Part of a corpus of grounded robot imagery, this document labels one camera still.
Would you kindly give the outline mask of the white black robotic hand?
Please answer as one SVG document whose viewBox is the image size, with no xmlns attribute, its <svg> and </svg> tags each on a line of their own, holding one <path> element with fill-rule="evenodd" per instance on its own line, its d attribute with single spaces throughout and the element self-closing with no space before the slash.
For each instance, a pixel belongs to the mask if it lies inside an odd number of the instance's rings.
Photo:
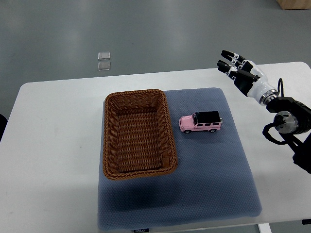
<svg viewBox="0 0 311 233">
<path fill-rule="evenodd" d="M 278 96 L 277 89 L 269 85 L 267 76 L 253 61 L 227 50 L 223 50 L 221 56 L 229 63 L 219 60 L 218 70 L 245 96 L 254 98 L 262 106 Z"/>
</svg>

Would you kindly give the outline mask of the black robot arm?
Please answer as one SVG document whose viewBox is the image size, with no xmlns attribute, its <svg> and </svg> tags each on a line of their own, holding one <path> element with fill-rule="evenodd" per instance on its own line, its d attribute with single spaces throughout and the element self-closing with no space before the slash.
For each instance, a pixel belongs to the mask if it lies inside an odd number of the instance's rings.
<svg viewBox="0 0 311 233">
<path fill-rule="evenodd" d="M 275 117 L 263 128 L 263 136 L 274 144 L 288 145 L 294 152 L 294 164 L 310 173 L 311 136 L 303 142 L 296 136 L 311 131 L 311 109 L 290 97 L 277 97 L 266 104 L 266 109 Z"/>
</svg>

